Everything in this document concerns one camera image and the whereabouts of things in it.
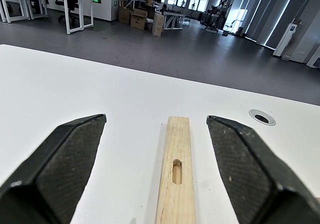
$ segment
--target white table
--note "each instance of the white table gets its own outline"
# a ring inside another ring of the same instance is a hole
[[[41,14],[38,16],[34,16],[31,8],[31,2],[30,0],[19,0],[20,4],[20,9],[21,9],[21,16],[15,16],[15,17],[10,17],[9,11],[6,5],[6,0],[1,0],[2,5],[4,6],[4,15],[5,19],[3,18],[3,15],[1,14],[2,21],[5,22],[7,21],[8,23],[11,23],[13,21],[19,21],[19,20],[25,20],[25,19],[34,19],[38,17],[47,17],[47,4],[45,0],[39,0],[40,4],[40,11]],[[70,21],[69,21],[69,13],[68,13],[68,2],[67,0],[63,0],[64,2],[64,13],[65,13],[65,25],[66,25],[66,33],[69,35],[73,32],[77,31],[83,31],[85,28],[88,27],[93,27],[94,26],[94,15],[93,15],[93,1],[91,1],[91,23],[84,25],[84,9],[83,9],[83,0],[78,0],[78,5],[79,5],[79,22],[80,22],[80,27],[77,28],[70,28]]]
[[[72,224],[154,223],[169,116],[190,118],[197,223],[238,223],[207,115],[254,128],[320,197],[320,106],[8,45],[0,56],[0,185],[58,125],[106,114]],[[257,122],[250,109],[276,125]]]
[[[164,30],[182,30],[185,15],[174,12],[164,12]]]

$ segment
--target wooden stick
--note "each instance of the wooden stick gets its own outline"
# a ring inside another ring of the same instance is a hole
[[[195,224],[189,119],[169,117],[155,224]]]

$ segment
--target black chair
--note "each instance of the black chair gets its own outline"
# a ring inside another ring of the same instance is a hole
[[[67,0],[68,2],[68,14],[69,18],[71,19],[71,26],[74,26],[76,24],[76,20],[79,20],[79,16],[76,16],[75,14],[71,13],[71,11],[74,11],[76,8],[79,8],[78,0]],[[58,6],[64,6],[64,0],[55,0],[55,4]],[[65,15],[61,15],[58,18],[58,22],[62,22],[63,19],[65,19]]]

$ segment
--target green exit sign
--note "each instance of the green exit sign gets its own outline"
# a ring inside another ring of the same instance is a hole
[[[92,0],[94,3],[99,3],[101,4],[101,0]]]

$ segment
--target gray floor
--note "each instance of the gray floor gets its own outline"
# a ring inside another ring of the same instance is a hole
[[[204,30],[192,20],[162,37],[118,22],[66,35],[62,12],[49,19],[0,22],[0,44],[25,47],[320,106],[320,71],[272,57],[253,42]]]

